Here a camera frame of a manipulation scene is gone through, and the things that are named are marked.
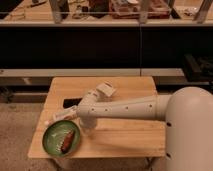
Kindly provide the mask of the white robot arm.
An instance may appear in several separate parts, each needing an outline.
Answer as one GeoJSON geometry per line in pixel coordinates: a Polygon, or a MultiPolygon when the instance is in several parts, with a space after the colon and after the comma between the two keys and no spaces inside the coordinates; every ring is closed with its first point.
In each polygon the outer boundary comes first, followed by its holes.
{"type": "Polygon", "coordinates": [[[95,127],[97,118],[163,120],[166,171],[213,171],[213,94],[202,88],[111,102],[101,102],[92,90],[77,116],[84,128],[95,127]]]}

